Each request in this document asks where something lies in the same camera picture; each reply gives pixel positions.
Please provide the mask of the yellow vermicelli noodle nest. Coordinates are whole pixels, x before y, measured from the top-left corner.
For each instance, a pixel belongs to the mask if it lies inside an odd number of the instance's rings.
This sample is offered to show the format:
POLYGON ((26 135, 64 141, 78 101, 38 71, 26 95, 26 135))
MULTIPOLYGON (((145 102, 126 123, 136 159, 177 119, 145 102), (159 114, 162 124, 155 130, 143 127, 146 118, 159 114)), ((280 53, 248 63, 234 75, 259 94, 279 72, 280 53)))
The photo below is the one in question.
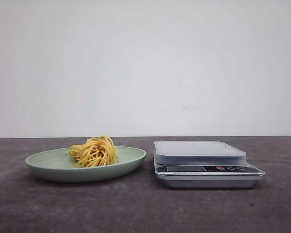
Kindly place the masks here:
POLYGON ((117 147, 106 135, 88 138, 83 144, 71 146, 69 155, 82 168, 119 163, 117 147))

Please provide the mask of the silver digital kitchen scale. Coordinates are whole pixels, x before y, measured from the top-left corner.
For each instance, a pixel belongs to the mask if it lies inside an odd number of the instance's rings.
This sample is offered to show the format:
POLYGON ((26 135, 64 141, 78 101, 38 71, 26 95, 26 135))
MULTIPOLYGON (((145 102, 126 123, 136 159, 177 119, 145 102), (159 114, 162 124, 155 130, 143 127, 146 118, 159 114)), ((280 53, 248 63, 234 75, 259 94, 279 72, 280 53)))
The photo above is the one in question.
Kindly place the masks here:
POLYGON ((156 177, 171 188, 251 188, 265 172, 220 141, 155 141, 156 177))

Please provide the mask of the light green round plate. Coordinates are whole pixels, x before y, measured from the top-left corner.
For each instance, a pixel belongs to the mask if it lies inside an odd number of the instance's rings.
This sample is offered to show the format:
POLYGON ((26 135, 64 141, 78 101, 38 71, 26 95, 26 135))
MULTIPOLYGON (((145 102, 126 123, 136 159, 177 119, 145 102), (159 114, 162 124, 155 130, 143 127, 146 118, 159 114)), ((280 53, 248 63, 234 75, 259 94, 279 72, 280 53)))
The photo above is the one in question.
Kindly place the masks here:
POLYGON ((78 168, 68 154, 69 148, 39 152, 26 158, 30 171, 39 178, 61 183, 88 183, 127 175, 144 161, 146 152, 139 148, 117 146, 119 163, 78 168))

